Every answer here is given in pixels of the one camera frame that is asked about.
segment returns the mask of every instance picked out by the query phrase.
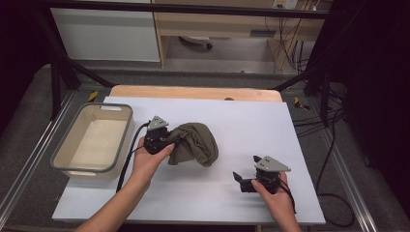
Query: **olive green cloth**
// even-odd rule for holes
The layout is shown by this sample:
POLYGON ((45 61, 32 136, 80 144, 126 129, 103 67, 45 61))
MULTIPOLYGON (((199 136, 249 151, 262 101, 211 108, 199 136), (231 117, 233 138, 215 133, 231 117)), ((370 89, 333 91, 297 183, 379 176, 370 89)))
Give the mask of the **olive green cloth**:
POLYGON ((218 146, 208 127, 200 123, 187 123, 174 129, 168 139, 179 136, 181 141, 172 151, 168 164, 196 159, 208 167, 218 158, 218 146))

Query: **plastic bin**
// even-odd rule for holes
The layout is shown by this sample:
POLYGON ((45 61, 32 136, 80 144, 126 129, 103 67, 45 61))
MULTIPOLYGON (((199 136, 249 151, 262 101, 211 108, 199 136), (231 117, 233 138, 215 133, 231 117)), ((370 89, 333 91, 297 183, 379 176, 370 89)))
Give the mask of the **plastic bin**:
POLYGON ((130 149, 132 133, 129 105, 86 103, 51 157, 51 166, 71 178, 115 179, 130 149))

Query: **gray carpet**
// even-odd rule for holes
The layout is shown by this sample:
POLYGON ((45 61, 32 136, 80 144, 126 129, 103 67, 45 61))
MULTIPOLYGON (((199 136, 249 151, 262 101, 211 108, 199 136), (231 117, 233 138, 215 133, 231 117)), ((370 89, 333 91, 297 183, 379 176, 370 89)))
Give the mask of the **gray carpet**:
MULTIPOLYGON (((272 76, 263 74, 229 74, 229 73, 192 73, 192 72, 103 72, 99 74, 115 83, 137 85, 175 85, 175 86, 201 86, 201 87, 247 87, 265 89, 281 83, 286 76, 272 76)), ((61 125, 52 139, 42 161, 29 182, 25 192, 15 206, 9 217, 7 226, 24 225, 48 228, 75 228, 75 224, 54 221, 51 215, 57 205, 57 196, 62 193, 68 178, 59 171, 52 169, 49 158, 56 148, 62 133, 66 130, 79 106, 87 102, 91 89, 99 88, 97 102, 102 102, 103 97, 109 93, 108 89, 98 87, 88 78, 81 78, 84 82, 80 91, 74 95, 64 124, 61 125)), ((26 96, 15 113, 14 118, 0 138, 0 199, 12 186, 19 170, 28 159, 35 147, 51 114, 49 70, 41 70, 36 74, 26 96)), ((282 93, 283 100, 288 103, 293 120, 305 119, 315 116, 311 110, 294 107, 293 100, 297 96, 302 103, 308 103, 303 95, 303 83, 293 86, 282 93)), ((307 128, 297 128, 296 131, 305 131, 307 128)), ((364 157, 348 123, 339 121, 336 126, 337 145, 343 153, 343 158, 355 176, 355 181, 367 203, 371 215, 379 231, 410 231, 408 218, 390 192, 383 177, 376 169, 367 168, 364 157)), ((315 183, 320 167, 329 150, 321 131, 300 138, 301 147, 307 162, 307 168, 315 183)), ((331 192, 347 199, 343 186, 330 161, 321 181, 320 192, 331 192)), ((348 209, 333 198, 323 198, 322 208, 325 215, 339 223, 349 220, 348 209)), ((330 223, 313 226, 311 231, 361 231, 361 226, 356 221, 348 228, 339 228, 330 223)))

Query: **floor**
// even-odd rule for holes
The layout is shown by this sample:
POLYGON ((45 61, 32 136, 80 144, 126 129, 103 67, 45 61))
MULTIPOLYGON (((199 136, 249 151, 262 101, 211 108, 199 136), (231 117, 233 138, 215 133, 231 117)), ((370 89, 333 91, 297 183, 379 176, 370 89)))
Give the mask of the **floor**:
MULTIPOLYGON (((121 71, 113 69, 96 73, 102 77, 122 84, 143 85, 180 85, 201 87, 232 87, 232 88, 272 88, 296 72, 275 69, 274 60, 264 40, 232 40, 212 39, 214 48, 207 50, 203 45, 191 44, 179 38, 172 38, 168 53, 168 63, 164 68, 153 66, 142 67, 141 64, 126 64, 121 71)), ((49 91, 49 70, 43 69, 36 74, 26 96, 15 113, 8 128, 0 138, 0 166, 2 181, 0 184, 0 199, 5 199, 9 189, 25 162, 30 159, 33 149, 50 123, 51 95, 49 91)), ((67 118, 73 117, 76 109, 87 102, 90 93, 99 89, 97 102, 109 93, 109 89, 96 85, 88 78, 81 76, 83 82, 79 91, 73 93, 73 104, 68 109, 67 118)), ((298 83, 281 93, 288 103, 289 111, 295 125, 308 123, 308 126, 295 127, 299 134, 300 144, 304 153, 307 168, 313 183, 318 180, 319 172, 329 151, 329 142, 324 130, 316 130, 312 123, 317 122, 314 106, 320 101, 318 97, 307 98, 303 94, 305 83, 298 83), (295 106, 295 97, 300 101, 295 106)), ((343 86, 334 83, 335 91, 343 94, 343 86)), ((332 99, 332 109, 339 109, 340 102, 332 99)), ((52 148, 55 148, 58 138, 67 125, 60 125, 54 139, 48 144, 41 160, 37 160, 37 169, 31 173, 31 180, 25 191, 19 197, 14 210, 7 215, 8 220, 4 231, 70 231, 75 224, 53 221, 51 215, 58 203, 58 195, 64 189, 68 179, 49 166, 52 148)), ((375 229, 366 230, 356 220, 349 227, 340 227, 327 223, 325 225, 304 226, 306 231, 410 231, 410 222, 402 212, 395 197, 390 192, 377 169, 366 167, 365 157, 361 152, 355 136, 349 128, 348 119, 340 117, 335 123, 335 138, 337 151, 346 162, 354 182, 357 185, 366 207, 374 220, 375 229)), ((337 160, 331 157, 326 165, 319 192, 337 194, 348 201, 345 184, 340 180, 337 160)), ((334 197, 320 197, 324 214, 336 223, 346 224, 351 218, 351 212, 345 204, 334 197)), ((276 231, 276 228, 264 226, 264 231, 276 231)))

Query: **white tabletop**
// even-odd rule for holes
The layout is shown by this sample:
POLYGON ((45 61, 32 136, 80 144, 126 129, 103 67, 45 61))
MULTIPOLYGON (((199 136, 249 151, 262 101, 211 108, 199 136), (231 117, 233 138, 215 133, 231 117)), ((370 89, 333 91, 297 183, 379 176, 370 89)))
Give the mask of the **white tabletop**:
MULTIPOLYGON (((188 122, 203 123, 217 140, 220 157, 211 167, 196 161, 168 165, 164 161, 128 222, 264 224, 273 220, 257 193, 242 193, 235 171, 253 178, 252 157, 270 156, 292 171, 287 173, 296 202, 297 221, 323 224, 310 175, 292 121, 283 102, 175 100, 107 97, 133 109, 135 130, 155 115, 172 130, 188 122)), ((130 163, 126 181, 131 173, 130 163)), ((115 194, 114 181, 71 178, 53 218, 85 220, 115 194)))

